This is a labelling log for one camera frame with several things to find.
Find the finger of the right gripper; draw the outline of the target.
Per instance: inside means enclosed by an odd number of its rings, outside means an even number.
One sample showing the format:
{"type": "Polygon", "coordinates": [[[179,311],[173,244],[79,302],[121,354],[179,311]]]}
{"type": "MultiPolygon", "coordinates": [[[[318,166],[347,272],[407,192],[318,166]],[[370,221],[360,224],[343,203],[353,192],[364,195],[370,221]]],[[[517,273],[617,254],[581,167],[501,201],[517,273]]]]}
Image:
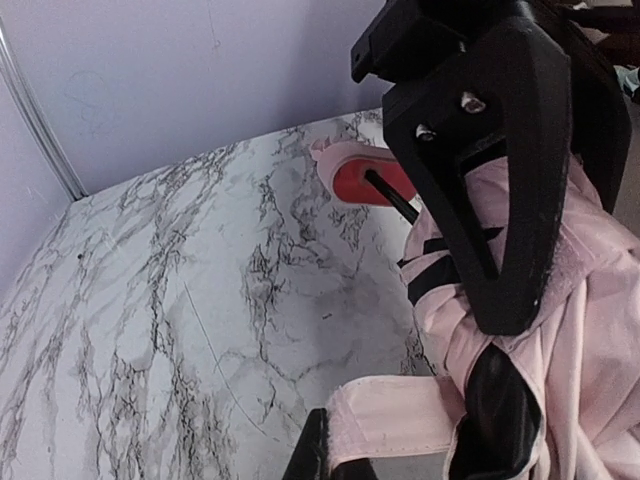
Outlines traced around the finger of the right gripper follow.
{"type": "Polygon", "coordinates": [[[621,187],[631,143],[631,120],[614,66],[572,22],[562,26],[571,59],[573,139],[571,150],[611,213],[621,187]]]}
{"type": "Polygon", "coordinates": [[[479,329],[536,319],[565,198],[571,62],[515,9],[383,98],[384,139],[435,220],[479,329]]]}

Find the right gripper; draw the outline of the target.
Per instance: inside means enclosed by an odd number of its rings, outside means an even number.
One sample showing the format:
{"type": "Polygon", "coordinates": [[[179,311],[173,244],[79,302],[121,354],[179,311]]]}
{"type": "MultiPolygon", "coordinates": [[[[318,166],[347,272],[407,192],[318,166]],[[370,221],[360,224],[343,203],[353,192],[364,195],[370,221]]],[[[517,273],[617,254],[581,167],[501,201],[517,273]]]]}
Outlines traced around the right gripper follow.
{"type": "Polygon", "coordinates": [[[516,1],[387,1],[351,49],[354,82],[373,75],[391,83],[423,78],[477,82],[485,77],[530,78],[527,51],[506,46],[505,32],[482,41],[516,1]]]}

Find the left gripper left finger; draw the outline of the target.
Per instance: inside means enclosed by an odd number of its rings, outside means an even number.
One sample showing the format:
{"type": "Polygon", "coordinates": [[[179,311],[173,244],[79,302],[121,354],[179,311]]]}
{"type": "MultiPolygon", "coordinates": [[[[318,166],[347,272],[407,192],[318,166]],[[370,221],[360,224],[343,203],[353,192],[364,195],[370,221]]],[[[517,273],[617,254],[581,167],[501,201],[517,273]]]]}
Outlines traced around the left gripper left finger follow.
{"type": "Polygon", "coordinates": [[[328,460],[329,420],[325,408],[310,411],[285,469],[283,480],[377,480],[369,459],[331,469],[328,460]]]}

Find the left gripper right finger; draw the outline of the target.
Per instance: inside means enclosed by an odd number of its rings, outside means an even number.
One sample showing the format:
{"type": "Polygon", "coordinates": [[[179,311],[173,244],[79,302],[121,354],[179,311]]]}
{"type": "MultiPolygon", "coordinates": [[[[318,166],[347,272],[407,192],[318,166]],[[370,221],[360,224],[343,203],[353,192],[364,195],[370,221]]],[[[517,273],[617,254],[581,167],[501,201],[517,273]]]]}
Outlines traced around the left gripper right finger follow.
{"type": "Polygon", "coordinates": [[[448,479],[533,479],[541,408],[506,353],[489,344],[449,355],[445,367],[463,397],[444,473],[448,479]]]}

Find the pink and black umbrella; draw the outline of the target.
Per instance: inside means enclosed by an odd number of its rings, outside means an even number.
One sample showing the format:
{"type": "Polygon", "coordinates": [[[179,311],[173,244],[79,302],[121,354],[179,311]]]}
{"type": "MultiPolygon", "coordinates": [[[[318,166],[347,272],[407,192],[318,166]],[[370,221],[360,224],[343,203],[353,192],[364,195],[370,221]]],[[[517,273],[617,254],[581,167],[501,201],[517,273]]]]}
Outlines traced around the pink and black umbrella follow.
{"type": "Polygon", "coordinates": [[[464,406],[446,357],[493,344],[541,408],[533,479],[638,477],[639,241],[604,210],[577,160],[568,167],[541,306],[522,334],[480,331],[427,211],[409,231],[400,276],[441,374],[370,376],[340,387],[327,405],[331,469],[360,459],[437,453],[447,460],[464,406]]]}

